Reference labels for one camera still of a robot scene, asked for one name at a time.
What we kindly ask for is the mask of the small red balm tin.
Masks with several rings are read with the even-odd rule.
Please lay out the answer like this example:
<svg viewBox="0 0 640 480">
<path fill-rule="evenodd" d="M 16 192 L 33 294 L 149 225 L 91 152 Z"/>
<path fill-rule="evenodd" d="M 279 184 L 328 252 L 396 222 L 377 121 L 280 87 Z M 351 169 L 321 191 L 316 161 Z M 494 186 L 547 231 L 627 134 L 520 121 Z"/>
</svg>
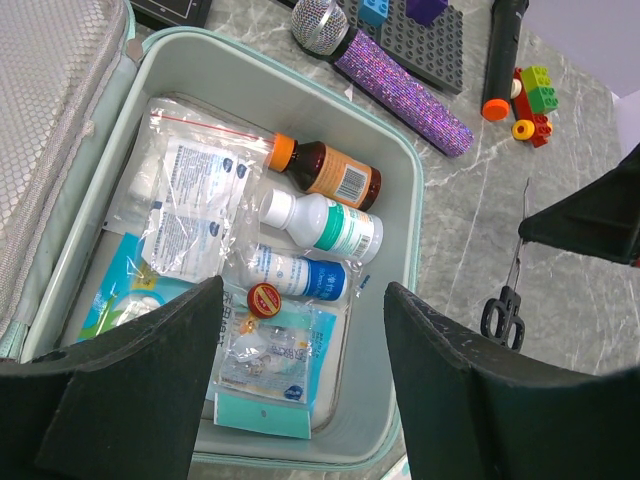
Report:
<svg viewBox="0 0 640 480">
<path fill-rule="evenodd" d="M 269 319 L 280 312 L 282 299 L 272 284 L 261 282 L 249 289 L 247 305 L 249 311 L 258 319 Z"/>
</svg>

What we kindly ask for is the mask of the blue wipes packet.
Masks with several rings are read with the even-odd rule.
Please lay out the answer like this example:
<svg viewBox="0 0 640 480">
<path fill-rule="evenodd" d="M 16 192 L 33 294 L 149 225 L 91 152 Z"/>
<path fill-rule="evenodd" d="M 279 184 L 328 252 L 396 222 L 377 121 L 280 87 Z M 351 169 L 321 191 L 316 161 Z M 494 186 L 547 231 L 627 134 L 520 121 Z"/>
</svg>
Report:
<svg viewBox="0 0 640 480">
<path fill-rule="evenodd" d="M 156 273 L 141 256 L 143 246 L 139 237 L 124 235 L 91 302 L 77 342 L 145 315 L 193 287 L 192 283 Z"/>
</svg>

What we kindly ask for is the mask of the white gauze packet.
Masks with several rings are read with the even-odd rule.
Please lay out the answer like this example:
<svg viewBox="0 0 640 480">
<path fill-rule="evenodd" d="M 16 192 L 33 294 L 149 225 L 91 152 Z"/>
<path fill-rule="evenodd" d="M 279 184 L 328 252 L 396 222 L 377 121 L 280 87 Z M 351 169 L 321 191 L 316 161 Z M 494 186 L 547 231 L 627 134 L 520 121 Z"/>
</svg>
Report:
<svg viewBox="0 0 640 480">
<path fill-rule="evenodd" d="M 143 233 L 161 164 L 157 151 L 131 155 L 108 207 L 105 230 L 120 235 Z"/>
</svg>

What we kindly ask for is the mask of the white green-label bottle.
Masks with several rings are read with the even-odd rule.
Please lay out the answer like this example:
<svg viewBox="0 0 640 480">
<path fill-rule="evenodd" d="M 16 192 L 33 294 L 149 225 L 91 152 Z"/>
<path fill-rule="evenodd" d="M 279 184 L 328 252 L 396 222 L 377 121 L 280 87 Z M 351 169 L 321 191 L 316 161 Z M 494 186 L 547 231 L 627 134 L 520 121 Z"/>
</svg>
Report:
<svg viewBox="0 0 640 480">
<path fill-rule="evenodd" d="M 319 193 L 296 197 L 269 190 L 259 210 L 260 222 L 288 233 L 304 249 L 316 249 L 343 260 L 371 262 L 384 236 L 380 218 Z"/>
</svg>

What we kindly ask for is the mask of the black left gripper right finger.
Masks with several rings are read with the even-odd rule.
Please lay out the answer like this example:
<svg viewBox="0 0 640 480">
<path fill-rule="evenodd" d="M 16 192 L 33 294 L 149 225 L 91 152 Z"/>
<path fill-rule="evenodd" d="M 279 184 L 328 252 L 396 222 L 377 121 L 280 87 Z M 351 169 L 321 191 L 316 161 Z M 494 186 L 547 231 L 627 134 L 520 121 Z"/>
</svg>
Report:
<svg viewBox="0 0 640 480">
<path fill-rule="evenodd" d="M 593 376 L 497 345 L 398 283 L 384 324 L 415 479 L 635 479 L 639 370 Z"/>
</svg>

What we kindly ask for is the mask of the blue white bandage roll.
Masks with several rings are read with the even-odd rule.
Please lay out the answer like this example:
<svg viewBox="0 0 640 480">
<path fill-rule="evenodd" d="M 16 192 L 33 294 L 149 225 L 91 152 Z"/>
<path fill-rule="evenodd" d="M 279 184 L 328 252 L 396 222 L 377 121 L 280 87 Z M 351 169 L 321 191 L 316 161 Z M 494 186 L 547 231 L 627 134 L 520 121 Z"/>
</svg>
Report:
<svg viewBox="0 0 640 480">
<path fill-rule="evenodd" d="M 225 270 L 246 288 L 269 283 L 283 296 L 324 302 L 358 297 L 371 278 L 346 261 L 316 260 L 264 243 L 235 250 Z"/>
</svg>

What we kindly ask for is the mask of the mint green medicine case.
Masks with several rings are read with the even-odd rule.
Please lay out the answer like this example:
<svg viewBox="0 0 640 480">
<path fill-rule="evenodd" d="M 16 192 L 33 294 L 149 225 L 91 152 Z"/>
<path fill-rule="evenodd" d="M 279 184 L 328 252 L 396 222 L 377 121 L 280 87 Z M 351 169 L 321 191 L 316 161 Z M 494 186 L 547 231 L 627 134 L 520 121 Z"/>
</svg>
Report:
<svg viewBox="0 0 640 480">
<path fill-rule="evenodd" d="M 1 5 L 1 475 L 342 471 L 400 430 L 383 314 L 418 269 L 420 160 L 396 130 L 127 1 Z M 306 244 L 259 220 L 283 131 L 377 168 Z"/>
</svg>

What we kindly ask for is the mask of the blue-topped small bag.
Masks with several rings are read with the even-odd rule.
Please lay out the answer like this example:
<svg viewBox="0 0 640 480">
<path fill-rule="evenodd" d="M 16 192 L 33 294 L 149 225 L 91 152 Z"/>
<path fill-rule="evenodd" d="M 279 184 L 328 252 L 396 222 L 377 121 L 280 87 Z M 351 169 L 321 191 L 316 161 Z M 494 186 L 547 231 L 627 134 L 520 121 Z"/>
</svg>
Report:
<svg viewBox="0 0 640 480">
<path fill-rule="evenodd" d="M 220 427 L 308 440 L 320 374 L 337 316 L 286 302 L 269 319 L 230 309 L 207 397 Z"/>
</svg>

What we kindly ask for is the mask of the brown orange-cap medicine bottle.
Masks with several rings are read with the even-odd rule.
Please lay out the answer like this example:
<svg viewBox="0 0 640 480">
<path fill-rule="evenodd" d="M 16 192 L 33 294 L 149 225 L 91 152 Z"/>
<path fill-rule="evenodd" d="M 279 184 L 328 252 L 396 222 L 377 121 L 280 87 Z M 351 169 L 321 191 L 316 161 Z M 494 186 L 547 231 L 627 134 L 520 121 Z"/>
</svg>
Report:
<svg viewBox="0 0 640 480">
<path fill-rule="evenodd" d="M 381 190 L 379 170 L 320 141 L 300 143 L 276 133 L 267 163 L 271 170 L 288 175 L 302 192 L 319 193 L 363 212 Z"/>
</svg>

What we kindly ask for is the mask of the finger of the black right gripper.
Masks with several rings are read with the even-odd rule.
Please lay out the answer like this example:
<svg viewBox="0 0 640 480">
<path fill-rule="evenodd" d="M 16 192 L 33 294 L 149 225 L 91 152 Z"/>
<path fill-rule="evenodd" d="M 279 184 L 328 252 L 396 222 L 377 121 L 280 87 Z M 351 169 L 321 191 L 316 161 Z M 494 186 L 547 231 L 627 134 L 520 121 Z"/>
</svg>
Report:
<svg viewBox="0 0 640 480">
<path fill-rule="evenodd" d="M 565 199 L 523 220 L 534 242 L 623 265 L 639 263 L 639 151 Z"/>
</svg>

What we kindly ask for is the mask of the small black scissors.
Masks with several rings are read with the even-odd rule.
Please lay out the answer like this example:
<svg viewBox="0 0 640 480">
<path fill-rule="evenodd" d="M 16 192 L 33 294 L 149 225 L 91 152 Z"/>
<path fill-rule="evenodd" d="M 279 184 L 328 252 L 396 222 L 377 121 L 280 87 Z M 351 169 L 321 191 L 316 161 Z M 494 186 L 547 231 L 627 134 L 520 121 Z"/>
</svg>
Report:
<svg viewBox="0 0 640 480">
<path fill-rule="evenodd" d="M 524 249 L 525 242 L 518 236 L 506 282 L 499 297 L 485 303 L 480 321 L 484 337 L 514 352 L 521 350 L 525 337 L 525 324 L 520 317 L 521 296 L 516 291 Z"/>
</svg>

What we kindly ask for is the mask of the clear plaster packet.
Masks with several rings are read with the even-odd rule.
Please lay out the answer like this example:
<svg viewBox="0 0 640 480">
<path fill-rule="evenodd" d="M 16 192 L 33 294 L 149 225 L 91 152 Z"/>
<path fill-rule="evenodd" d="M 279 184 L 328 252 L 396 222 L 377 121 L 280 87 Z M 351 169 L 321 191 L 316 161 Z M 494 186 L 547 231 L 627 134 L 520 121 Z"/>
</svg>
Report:
<svg viewBox="0 0 640 480">
<path fill-rule="evenodd" d="M 256 191 L 273 139 L 272 132 L 201 102 L 149 100 L 129 159 L 138 152 L 161 155 L 146 225 L 135 235 L 156 273 L 198 283 L 222 271 L 238 234 L 257 218 Z"/>
</svg>

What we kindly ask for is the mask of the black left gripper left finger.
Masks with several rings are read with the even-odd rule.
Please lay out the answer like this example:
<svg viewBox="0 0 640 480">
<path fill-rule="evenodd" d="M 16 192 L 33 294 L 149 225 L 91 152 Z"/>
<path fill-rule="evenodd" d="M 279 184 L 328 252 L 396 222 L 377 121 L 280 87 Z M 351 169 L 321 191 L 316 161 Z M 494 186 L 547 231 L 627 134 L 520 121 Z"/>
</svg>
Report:
<svg viewBox="0 0 640 480">
<path fill-rule="evenodd" d="M 222 309 L 213 277 L 93 339 L 3 363 L 2 477 L 186 478 Z"/>
</svg>

